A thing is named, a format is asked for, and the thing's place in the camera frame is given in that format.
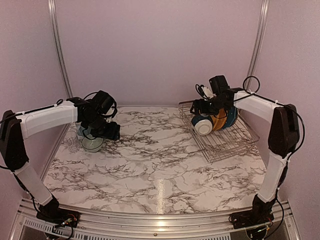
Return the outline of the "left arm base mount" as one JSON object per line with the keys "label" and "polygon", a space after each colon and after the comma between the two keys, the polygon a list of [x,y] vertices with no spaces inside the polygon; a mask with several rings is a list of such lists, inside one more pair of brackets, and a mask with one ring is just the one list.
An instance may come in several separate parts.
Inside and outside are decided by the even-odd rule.
{"label": "left arm base mount", "polygon": [[60,203],[54,196],[45,205],[39,203],[36,211],[38,219],[54,223],[59,227],[68,225],[76,228],[80,219],[78,211],[60,208]]}

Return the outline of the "yellow dotted plate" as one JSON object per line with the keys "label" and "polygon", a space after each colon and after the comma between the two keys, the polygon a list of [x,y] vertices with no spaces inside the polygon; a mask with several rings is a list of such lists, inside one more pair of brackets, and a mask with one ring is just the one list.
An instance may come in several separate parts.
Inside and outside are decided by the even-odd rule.
{"label": "yellow dotted plate", "polygon": [[225,109],[220,109],[217,115],[211,115],[213,121],[213,131],[220,130],[226,123],[228,112]]}

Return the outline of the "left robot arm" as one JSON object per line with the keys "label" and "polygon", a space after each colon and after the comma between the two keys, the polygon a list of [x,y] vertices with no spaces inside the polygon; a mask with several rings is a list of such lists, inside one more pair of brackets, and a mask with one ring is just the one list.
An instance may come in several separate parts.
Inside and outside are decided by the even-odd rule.
{"label": "left robot arm", "polygon": [[91,99],[72,97],[42,108],[16,113],[7,110],[3,114],[0,121],[3,168],[11,171],[18,183],[37,200],[39,212],[51,222],[60,222],[63,211],[58,200],[30,166],[24,141],[42,131],[71,123],[90,128],[90,135],[94,138],[116,141],[120,138],[120,125],[111,119],[117,112],[114,98],[100,90]]}

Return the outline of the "small white ribbed bowl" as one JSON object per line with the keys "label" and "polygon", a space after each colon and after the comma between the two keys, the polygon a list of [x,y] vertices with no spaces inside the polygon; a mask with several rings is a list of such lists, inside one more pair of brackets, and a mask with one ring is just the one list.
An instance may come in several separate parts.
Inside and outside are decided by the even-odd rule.
{"label": "small white ribbed bowl", "polygon": [[90,153],[96,153],[98,152],[104,143],[104,140],[102,138],[95,138],[95,139],[87,139],[84,138],[81,141],[82,147]]}

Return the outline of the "light blue mug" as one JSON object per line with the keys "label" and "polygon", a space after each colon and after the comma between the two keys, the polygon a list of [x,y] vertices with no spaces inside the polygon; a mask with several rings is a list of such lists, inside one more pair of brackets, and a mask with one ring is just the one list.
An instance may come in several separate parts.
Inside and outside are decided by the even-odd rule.
{"label": "light blue mug", "polygon": [[75,128],[76,128],[77,138],[79,140],[82,140],[84,138],[84,132],[86,129],[82,127],[82,125],[78,122],[75,123]]}

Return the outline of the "blue dotted plate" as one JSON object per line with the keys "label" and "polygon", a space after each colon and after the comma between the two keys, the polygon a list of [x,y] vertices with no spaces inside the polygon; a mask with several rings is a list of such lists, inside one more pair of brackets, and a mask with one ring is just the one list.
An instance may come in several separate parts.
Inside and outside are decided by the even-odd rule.
{"label": "blue dotted plate", "polygon": [[226,122],[223,125],[222,129],[229,128],[235,124],[238,119],[238,110],[236,107],[232,107],[230,110],[227,111],[227,118]]}

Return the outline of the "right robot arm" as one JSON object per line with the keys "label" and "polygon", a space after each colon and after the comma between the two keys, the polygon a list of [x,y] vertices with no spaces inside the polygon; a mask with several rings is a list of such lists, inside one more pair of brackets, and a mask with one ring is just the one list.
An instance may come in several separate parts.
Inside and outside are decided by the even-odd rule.
{"label": "right robot arm", "polygon": [[278,198],[291,156],[305,139],[302,117],[293,104],[283,104],[242,87],[231,88],[224,75],[209,80],[210,88],[196,84],[200,99],[192,101],[190,113],[196,134],[207,136],[228,128],[235,122],[238,110],[249,112],[270,124],[268,135],[269,160],[261,188],[253,199],[247,219],[258,224],[269,213]]}

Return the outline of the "white saucer dark rim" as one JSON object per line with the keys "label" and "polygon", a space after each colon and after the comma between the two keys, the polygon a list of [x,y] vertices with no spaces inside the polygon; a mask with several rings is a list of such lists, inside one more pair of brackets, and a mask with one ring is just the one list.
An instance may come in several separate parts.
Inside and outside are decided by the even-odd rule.
{"label": "white saucer dark rim", "polygon": [[198,114],[193,116],[191,123],[196,133],[200,136],[206,136],[210,134],[213,130],[213,120],[207,114]]}

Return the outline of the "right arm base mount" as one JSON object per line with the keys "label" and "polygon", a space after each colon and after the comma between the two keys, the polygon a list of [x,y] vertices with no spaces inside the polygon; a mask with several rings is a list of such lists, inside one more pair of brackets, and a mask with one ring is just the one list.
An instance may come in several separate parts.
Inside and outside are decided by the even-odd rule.
{"label": "right arm base mount", "polygon": [[251,227],[264,224],[274,220],[272,207],[276,198],[268,202],[263,202],[256,194],[253,198],[252,208],[250,210],[238,211],[229,215],[229,222],[234,229]]}

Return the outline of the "clear glass cup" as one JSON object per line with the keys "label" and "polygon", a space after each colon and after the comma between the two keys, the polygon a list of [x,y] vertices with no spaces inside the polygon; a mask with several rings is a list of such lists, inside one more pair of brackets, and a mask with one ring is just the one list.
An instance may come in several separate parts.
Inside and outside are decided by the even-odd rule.
{"label": "clear glass cup", "polygon": [[76,153],[81,147],[77,133],[73,130],[70,130],[65,134],[63,144],[71,153]]}

